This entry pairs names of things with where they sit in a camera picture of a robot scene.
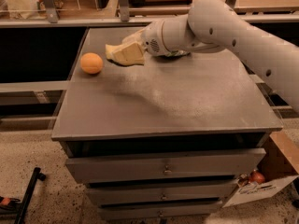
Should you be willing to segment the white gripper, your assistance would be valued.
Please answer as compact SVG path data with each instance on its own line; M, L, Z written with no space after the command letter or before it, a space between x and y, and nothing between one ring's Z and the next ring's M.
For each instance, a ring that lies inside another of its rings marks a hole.
M166 56L169 50L163 41L164 20L154 21L145 29L126 36L122 44L111 49L111 59L124 66L141 64L144 60L144 44L146 51L152 56Z

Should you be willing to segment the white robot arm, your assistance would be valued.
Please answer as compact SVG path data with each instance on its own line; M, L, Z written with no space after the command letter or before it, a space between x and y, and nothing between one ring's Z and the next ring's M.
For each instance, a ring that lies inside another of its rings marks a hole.
M107 45L107 59L143 64L144 54L179 56L230 50L293 110L299 111L299 47L242 20L221 0L198 0L189 13L154 21Z

